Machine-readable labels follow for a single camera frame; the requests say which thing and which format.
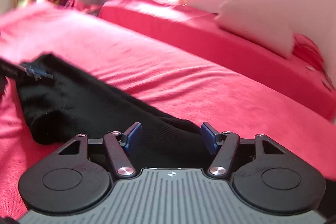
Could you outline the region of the red far bed sheet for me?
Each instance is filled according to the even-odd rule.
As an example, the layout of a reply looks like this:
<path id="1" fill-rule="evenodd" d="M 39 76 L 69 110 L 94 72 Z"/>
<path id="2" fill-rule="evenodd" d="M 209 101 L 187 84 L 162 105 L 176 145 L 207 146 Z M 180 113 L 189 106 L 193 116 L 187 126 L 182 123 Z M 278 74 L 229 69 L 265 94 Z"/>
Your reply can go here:
<path id="1" fill-rule="evenodd" d="M 168 0 L 109 0 L 99 16 L 243 74 L 310 108 L 335 118 L 335 86 L 292 54 L 288 59 L 221 29 L 216 14 Z"/>

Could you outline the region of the pink bed blanket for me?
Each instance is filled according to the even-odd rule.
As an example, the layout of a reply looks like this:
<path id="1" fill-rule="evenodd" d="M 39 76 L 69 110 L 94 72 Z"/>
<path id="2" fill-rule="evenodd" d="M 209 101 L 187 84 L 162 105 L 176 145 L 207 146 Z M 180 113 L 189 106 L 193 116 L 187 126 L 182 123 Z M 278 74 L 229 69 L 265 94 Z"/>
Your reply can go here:
<path id="1" fill-rule="evenodd" d="M 266 134 L 327 179 L 335 214 L 335 126 L 294 100 L 220 65 L 104 20 L 48 3 L 1 16 L 1 57 L 52 53 L 147 104 L 244 138 Z"/>

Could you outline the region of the white pillow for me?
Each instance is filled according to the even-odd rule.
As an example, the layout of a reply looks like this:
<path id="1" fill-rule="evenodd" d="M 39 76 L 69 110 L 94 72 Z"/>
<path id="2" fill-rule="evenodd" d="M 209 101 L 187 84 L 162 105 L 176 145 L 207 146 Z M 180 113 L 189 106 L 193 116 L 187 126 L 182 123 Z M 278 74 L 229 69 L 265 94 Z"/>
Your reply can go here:
<path id="1" fill-rule="evenodd" d="M 288 59 L 294 41 L 288 23 L 261 7 L 241 0 L 225 0 L 215 17 L 218 27 Z"/>

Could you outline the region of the black pants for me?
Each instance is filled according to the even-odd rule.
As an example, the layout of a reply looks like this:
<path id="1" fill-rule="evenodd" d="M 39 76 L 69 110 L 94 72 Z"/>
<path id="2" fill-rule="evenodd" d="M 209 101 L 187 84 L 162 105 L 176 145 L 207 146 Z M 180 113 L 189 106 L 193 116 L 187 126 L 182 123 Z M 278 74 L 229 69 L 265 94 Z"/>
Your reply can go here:
<path id="1" fill-rule="evenodd" d="M 135 169 L 209 166 L 212 158 L 191 121 L 164 113 L 54 55 L 27 64 L 54 77 L 53 83 L 15 80 L 26 125 L 37 143 L 65 143 L 79 133 L 98 139 L 139 122 L 142 135 L 130 157 Z"/>

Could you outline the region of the red pillow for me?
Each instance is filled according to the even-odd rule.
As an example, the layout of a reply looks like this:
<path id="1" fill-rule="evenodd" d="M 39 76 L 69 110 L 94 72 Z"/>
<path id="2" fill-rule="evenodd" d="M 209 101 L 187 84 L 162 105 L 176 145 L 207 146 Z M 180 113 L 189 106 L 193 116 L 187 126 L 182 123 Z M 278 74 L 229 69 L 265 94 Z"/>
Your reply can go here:
<path id="1" fill-rule="evenodd" d="M 324 59 L 316 43 L 302 34 L 294 34 L 293 55 L 311 65 L 314 69 L 324 71 Z"/>

